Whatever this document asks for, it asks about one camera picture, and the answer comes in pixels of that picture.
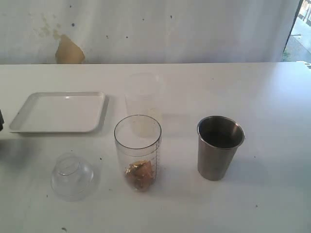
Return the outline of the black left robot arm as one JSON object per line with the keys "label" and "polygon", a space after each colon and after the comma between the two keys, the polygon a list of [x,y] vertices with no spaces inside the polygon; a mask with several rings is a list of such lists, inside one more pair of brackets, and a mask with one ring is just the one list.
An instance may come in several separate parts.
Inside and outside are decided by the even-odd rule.
{"label": "black left robot arm", "polygon": [[1,113],[1,111],[0,111],[0,131],[3,130],[3,124],[4,124],[4,120],[3,120],[2,113]]}

